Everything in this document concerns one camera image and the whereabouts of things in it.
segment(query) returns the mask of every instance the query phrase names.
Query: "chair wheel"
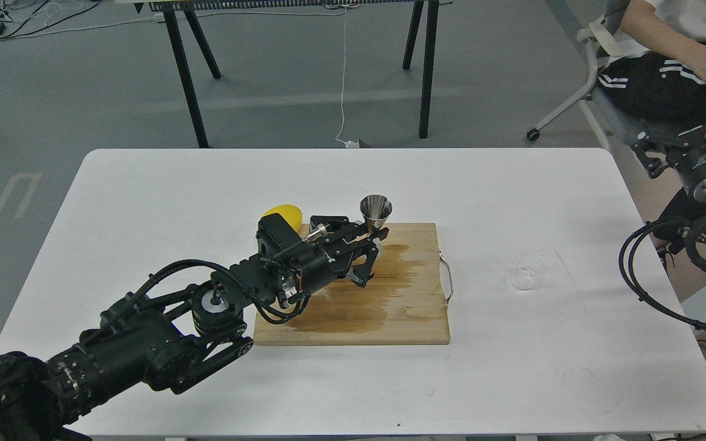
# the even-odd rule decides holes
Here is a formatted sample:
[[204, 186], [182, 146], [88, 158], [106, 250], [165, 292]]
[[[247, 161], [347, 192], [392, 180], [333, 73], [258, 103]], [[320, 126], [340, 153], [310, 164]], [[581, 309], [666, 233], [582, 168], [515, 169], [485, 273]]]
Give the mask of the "chair wheel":
[[538, 131], [535, 127], [527, 131], [527, 139], [531, 141], [535, 141], [538, 139], [538, 137], [541, 136], [541, 132]]

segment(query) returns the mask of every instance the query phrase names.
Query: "wooden cutting board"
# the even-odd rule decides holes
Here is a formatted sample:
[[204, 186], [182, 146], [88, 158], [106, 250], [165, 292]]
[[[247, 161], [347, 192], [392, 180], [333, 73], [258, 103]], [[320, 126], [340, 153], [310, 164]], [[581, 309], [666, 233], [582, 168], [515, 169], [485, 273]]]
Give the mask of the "wooden cutting board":
[[[389, 237], [365, 288], [348, 279], [312, 294], [297, 318], [272, 325], [259, 315], [261, 345], [448, 344], [435, 224], [387, 224]], [[306, 235], [306, 224], [300, 234]]]

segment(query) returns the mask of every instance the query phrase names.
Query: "black table leg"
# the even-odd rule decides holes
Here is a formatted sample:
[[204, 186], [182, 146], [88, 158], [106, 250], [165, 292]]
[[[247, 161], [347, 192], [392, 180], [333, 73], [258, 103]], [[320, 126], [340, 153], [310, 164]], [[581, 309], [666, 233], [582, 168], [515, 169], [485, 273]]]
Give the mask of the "black table leg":
[[198, 107], [198, 97], [195, 95], [195, 87], [192, 85], [190, 67], [187, 65], [187, 55], [184, 53], [184, 45], [181, 44], [181, 34], [179, 34], [179, 24], [176, 22], [176, 12], [163, 12], [165, 15], [165, 25], [168, 27], [170, 45], [173, 47], [173, 56], [176, 58], [176, 67], [179, 69], [181, 86], [184, 88], [184, 96], [187, 98], [187, 107], [190, 110], [192, 126], [195, 129], [195, 137], [198, 138], [199, 148], [208, 148], [207, 136], [203, 128], [203, 118]]
[[187, 22], [190, 23], [192, 33], [195, 35], [195, 41], [197, 41], [199, 47], [201, 47], [203, 58], [207, 60], [208, 69], [211, 70], [211, 76], [215, 79], [222, 78], [222, 74], [219, 73], [219, 68], [216, 67], [214, 54], [211, 53], [211, 48], [208, 47], [208, 42], [205, 39], [203, 30], [201, 29], [201, 23], [198, 22], [198, 16], [196, 16], [195, 11], [184, 11], [184, 14], [187, 16]]
[[429, 132], [429, 101], [432, 98], [432, 70], [435, 67], [435, 37], [438, 33], [439, 0], [429, 0], [427, 8], [427, 45], [423, 53], [423, 83], [421, 85], [421, 117], [418, 137], [426, 138]]
[[404, 70], [408, 70], [410, 68], [410, 61], [412, 61], [412, 50], [416, 47], [416, 37], [418, 36], [418, 25], [421, 23], [422, 11], [423, 0], [415, 1], [412, 4], [412, 18], [410, 18], [410, 30], [407, 33], [407, 44], [404, 46]]

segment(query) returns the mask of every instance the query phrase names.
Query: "metal jigger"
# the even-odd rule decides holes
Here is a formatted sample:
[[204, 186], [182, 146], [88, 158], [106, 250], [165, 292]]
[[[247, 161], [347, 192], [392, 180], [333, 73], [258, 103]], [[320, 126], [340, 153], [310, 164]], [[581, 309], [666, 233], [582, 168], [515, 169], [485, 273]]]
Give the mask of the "metal jigger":
[[367, 230], [370, 235], [375, 234], [386, 223], [392, 214], [392, 203], [389, 198], [381, 195], [369, 195], [361, 200], [361, 214], [364, 215]]

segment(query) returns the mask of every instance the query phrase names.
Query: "floor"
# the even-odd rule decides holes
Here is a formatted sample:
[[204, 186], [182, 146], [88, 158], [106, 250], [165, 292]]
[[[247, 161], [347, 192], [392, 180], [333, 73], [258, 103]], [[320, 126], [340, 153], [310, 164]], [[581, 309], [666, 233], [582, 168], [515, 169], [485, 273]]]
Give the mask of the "floor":
[[[90, 5], [56, 2], [61, 8], [34, 17], [23, 30]], [[342, 148], [335, 137], [343, 121], [340, 140], [361, 139], [374, 148], [590, 148], [596, 138], [576, 108], [535, 143], [525, 133], [581, 85], [585, 66], [574, 34], [603, 4], [461, 0], [442, 6], [425, 140], [417, 136], [423, 36], [414, 68], [401, 69], [409, 6], [369, 5], [345, 15], [321, 7], [258, 10], [326, 17], [202, 17], [221, 80], [208, 74], [187, 23], [180, 28], [214, 148]], [[12, 18], [22, 21], [35, 7], [13, 11]], [[0, 330], [89, 151], [195, 147], [165, 26], [153, 17], [148, 8], [137, 14], [130, 5], [102, 0], [51, 31], [141, 20], [0, 42]], [[655, 218], [677, 179], [665, 173], [650, 181], [623, 145], [613, 155], [642, 217]], [[279, 172], [286, 179], [300, 173]], [[679, 257], [669, 269], [681, 299], [706, 284], [700, 271], [688, 268]], [[57, 290], [69, 294], [72, 287]]]

